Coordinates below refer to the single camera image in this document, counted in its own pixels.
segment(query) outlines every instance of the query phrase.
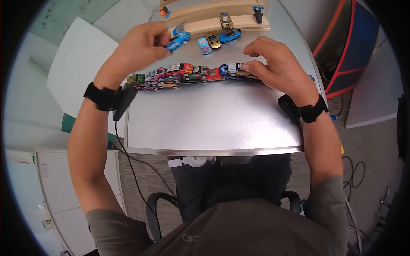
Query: wrist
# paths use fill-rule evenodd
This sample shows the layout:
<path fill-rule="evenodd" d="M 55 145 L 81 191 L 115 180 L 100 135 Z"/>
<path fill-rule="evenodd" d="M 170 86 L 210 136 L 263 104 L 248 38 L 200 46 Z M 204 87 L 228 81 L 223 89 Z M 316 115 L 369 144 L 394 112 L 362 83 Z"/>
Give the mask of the wrist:
<path fill-rule="evenodd" d="M 118 65 L 111 65 L 109 61 L 110 59 L 103 64 L 94 78 L 94 85 L 98 89 L 108 88 L 117 90 L 121 82 L 132 73 L 132 71 L 118 67 Z"/>
<path fill-rule="evenodd" d="M 316 105 L 317 101 L 319 100 L 319 93 L 318 91 L 313 91 L 310 93 L 305 93 L 303 95 L 290 95 L 293 102 L 298 107 L 304 106 L 314 106 Z"/>

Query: dark pants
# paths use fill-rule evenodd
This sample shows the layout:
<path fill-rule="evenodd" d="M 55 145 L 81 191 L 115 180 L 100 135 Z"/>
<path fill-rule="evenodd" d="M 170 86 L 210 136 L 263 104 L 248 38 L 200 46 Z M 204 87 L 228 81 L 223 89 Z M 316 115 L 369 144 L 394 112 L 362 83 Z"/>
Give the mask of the dark pants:
<path fill-rule="evenodd" d="M 212 165 L 171 168 L 178 208 L 185 222 L 217 203 L 264 198 L 280 206 L 292 170 L 290 154 L 254 156 L 246 165 Z"/>

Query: green board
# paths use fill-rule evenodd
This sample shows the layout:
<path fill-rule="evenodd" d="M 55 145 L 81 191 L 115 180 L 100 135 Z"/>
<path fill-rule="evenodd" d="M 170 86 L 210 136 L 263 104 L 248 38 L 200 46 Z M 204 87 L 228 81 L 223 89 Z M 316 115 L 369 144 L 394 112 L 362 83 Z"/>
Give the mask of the green board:
<path fill-rule="evenodd" d="M 50 0 L 41 9 L 30 32 L 60 46 L 75 18 L 93 23 L 119 0 Z"/>

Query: yellow toy car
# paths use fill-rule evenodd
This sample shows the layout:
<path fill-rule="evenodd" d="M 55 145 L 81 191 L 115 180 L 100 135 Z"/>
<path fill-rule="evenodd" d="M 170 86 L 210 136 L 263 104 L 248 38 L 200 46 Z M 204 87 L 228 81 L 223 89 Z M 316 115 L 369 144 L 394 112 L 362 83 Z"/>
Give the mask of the yellow toy car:
<path fill-rule="evenodd" d="M 232 20 L 227 12 L 221 13 L 221 15 L 219 15 L 219 19 L 221 20 L 223 30 L 233 29 Z"/>
<path fill-rule="evenodd" d="M 165 83 L 163 83 L 163 84 L 158 84 L 158 87 L 159 87 L 160 89 L 163 89 L 163 88 L 178 88 L 179 85 L 178 85 L 178 84 L 175 84 L 175 83 L 173 83 L 173 82 L 165 82 Z"/>
<path fill-rule="evenodd" d="M 210 32 L 206 34 L 206 39 L 209 42 L 209 45 L 212 49 L 217 49 L 221 47 L 221 42 L 219 42 L 218 37 L 216 36 L 215 32 Z"/>
<path fill-rule="evenodd" d="M 231 63 L 228 65 L 228 74 L 231 76 L 239 76 L 239 77 L 247 77 L 247 78 L 253 78 L 255 75 L 249 73 L 248 71 L 245 71 L 241 68 L 243 63 Z"/>

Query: black toy shark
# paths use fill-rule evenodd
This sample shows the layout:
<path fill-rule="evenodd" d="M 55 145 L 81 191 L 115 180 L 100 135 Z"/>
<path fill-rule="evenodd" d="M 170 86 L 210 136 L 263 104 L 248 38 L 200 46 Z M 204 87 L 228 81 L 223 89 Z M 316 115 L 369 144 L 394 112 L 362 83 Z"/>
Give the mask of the black toy shark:
<path fill-rule="evenodd" d="M 256 7 L 256 6 L 253 7 L 253 11 L 255 12 L 254 16 L 255 16 L 256 22 L 258 24 L 262 24 L 263 14 L 260 13 L 262 9 L 263 9 L 263 7 Z"/>

